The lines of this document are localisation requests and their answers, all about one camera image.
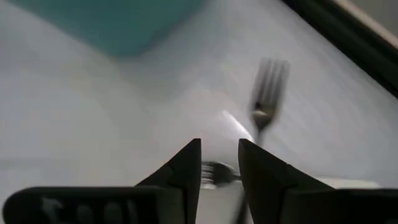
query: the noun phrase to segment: teal box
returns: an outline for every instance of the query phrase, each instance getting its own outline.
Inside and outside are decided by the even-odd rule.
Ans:
[[[203,0],[9,0],[117,57],[141,53]]]

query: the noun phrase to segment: table surface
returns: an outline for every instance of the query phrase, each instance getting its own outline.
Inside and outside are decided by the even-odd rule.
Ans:
[[[262,57],[291,63],[262,145],[317,176],[398,187],[398,102],[278,0],[208,1],[145,54],[116,61],[0,1],[0,200],[33,185],[134,185],[193,138],[238,167]],[[228,223],[240,185],[202,191]]]

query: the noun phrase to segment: dark edge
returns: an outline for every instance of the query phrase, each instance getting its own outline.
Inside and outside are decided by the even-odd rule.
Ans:
[[[282,0],[398,97],[398,50],[331,0]]]

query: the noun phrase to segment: white surface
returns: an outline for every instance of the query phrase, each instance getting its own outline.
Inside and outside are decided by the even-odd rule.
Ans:
[[[4,2],[0,30],[0,200],[134,185],[192,138],[237,168],[261,57],[291,63],[265,149],[312,175],[398,186],[397,100],[278,0],[209,1],[122,62]],[[198,223],[228,223],[238,188],[202,192]]]

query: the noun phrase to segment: fork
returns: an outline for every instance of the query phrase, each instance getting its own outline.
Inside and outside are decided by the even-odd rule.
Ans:
[[[278,59],[263,60],[260,64],[253,89],[251,108],[251,118],[257,128],[257,136],[254,141],[257,145],[261,144],[261,134],[275,120],[280,108],[280,98],[289,74],[289,67],[287,61]],[[245,223],[247,212],[246,198],[243,192],[237,212],[238,215],[233,223]]]

